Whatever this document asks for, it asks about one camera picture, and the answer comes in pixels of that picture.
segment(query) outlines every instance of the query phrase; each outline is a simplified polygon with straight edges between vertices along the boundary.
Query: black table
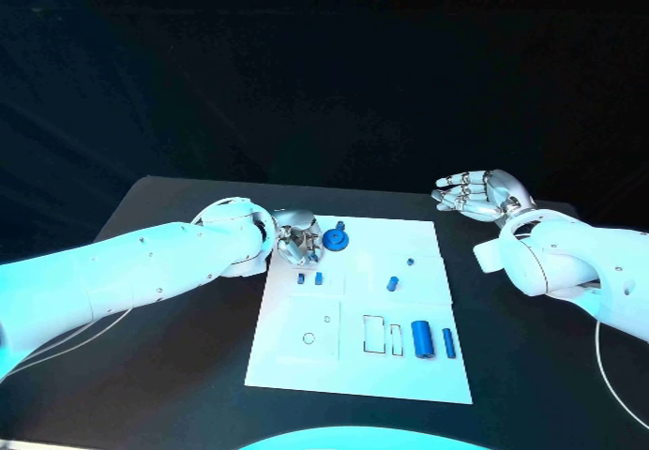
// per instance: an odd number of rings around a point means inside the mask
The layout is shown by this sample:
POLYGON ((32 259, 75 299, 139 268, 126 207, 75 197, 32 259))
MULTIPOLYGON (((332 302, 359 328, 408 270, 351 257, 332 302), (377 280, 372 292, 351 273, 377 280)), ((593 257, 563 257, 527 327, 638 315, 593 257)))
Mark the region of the black table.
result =
MULTIPOLYGON (((97 240, 189 221, 231 196, 269 209, 436 222, 475 404, 246 387, 260 275, 137 308, 91 344, 9 377, 2 437, 106 450, 230 449, 303 428, 357 425, 492 448, 649 448, 600 379, 593 318, 567 302, 527 297, 504 272, 482 273, 472 247, 498 229, 440 213, 427 195, 147 177, 97 240)), ((540 204, 574 214, 564 203, 540 204)), ((609 328, 602 337, 618 392, 646 413, 646 344, 609 328)))

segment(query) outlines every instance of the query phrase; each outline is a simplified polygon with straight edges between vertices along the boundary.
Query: black backdrop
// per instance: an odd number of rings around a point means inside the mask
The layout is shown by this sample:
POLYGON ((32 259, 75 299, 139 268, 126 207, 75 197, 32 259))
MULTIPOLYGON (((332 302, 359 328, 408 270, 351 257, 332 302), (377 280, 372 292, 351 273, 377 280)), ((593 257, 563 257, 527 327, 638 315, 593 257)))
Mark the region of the black backdrop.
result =
POLYGON ((646 16, 178 3, 0 7, 5 262, 90 242, 147 174, 429 192, 501 168, 646 226, 646 16))

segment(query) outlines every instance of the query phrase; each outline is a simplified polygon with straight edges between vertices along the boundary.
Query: blue cylinder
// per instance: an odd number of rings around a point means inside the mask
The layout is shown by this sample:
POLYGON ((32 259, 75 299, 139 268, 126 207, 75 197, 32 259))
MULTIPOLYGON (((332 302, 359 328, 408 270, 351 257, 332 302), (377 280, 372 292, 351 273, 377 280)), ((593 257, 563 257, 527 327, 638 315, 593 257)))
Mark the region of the blue cylinder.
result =
POLYGON ((391 277, 390 278, 390 283, 388 283, 388 291, 391 293, 396 291, 398 283, 400 283, 400 279, 397 277, 391 277))
POLYGON ((427 321, 413 322, 413 339, 416 340, 416 355, 421 359, 436 355, 433 350, 433 337, 430 336, 430 325, 427 321))
POLYGON ((450 329, 443 330, 443 344, 446 345, 446 356, 449 358, 456 357, 456 347, 453 345, 453 335, 450 334, 450 329))

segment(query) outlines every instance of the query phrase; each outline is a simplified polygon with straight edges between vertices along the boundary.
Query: robotic hand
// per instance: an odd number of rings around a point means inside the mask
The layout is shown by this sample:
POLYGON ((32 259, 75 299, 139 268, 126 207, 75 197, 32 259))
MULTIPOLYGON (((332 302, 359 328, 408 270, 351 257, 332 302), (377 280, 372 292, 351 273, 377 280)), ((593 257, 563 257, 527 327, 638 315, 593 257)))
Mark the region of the robotic hand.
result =
POLYGON ((440 211, 496 222, 501 234, 473 249, 486 273, 505 269, 517 288, 576 303, 600 322, 649 341, 646 232, 592 227, 537 205, 501 170, 437 181, 440 211))
POLYGON ((231 198, 191 223, 168 223, 0 265, 0 381, 23 359, 52 348, 35 352, 51 339, 85 323, 166 300, 217 277, 266 272, 274 246, 290 263, 318 264, 315 214, 270 213, 250 199, 231 198))

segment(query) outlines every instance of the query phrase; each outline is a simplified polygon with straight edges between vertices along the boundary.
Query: cable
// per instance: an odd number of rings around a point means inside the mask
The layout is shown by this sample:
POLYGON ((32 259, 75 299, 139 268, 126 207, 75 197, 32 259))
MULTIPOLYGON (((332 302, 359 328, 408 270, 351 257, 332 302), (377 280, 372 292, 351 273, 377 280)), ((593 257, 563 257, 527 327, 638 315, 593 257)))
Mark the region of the cable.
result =
POLYGON ((618 400, 618 403, 622 405, 622 408, 625 409, 625 411, 632 415, 632 417, 636 419, 638 423, 646 428, 649 429, 649 425, 646 425, 642 420, 639 419, 639 417, 633 414, 632 410, 629 409, 629 407, 625 405, 625 402, 622 401, 622 399, 618 396, 616 390, 613 389, 613 386, 609 382, 609 378, 606 378, 606 373, 605 373, 605 366, 602 366, 602 354, 599 352, 599 328, 600 328, 600 324, 602 322, 597 321, 597 325, 595 326, 595 354, 597 356, 597 364, 599 364, 599 371, 602 372, 602 378, 605 379, 606 385, 609 386, 609 390, 612 391, 613 397, 618 400))
POLYGON ((35 358, 39 354, 48 352, 51 349, 58 347, 64 342, 68 342, 75 336, 78 336, 98 321, 90 322, 83 328, 80 328, 70 336, 67 336, 64 339, 61 339, 55 344, 48 346, 45 349, 39 350, 38 352, 34 352, 26 358, 25 361, 35 358))
POLYGON ((114 320, 114 322, 90 338, 85 339, 80 344, 77 344, 72 348, 70 348, 68 350, 64 350, 64 352, 55 353, 52 356, 48 356, 44 359, 39 359, 38 361, 34 361, 32 363, 29 363, 26 366, 23 366, 22 368, 18 368, 16 370, 13 370, 6 378, 13 375, 15 373, 18 373, 21 370, 25 370, 26 368, 31 368, 32 366, 35 366, 36 364, 44 363, 45 361, 48 361, 52 358, 57 358, 58 356, 61 356, 64 353, 71 352, 72 350, 78 349, 83 345, 85 345, 91 340, 94 340, 96 338, 98 338, 117 324, 119 321, 126 317, 126 315, 132 312, 133 308, 127 309, 126 312, 119 316, 119 318, 114 320))

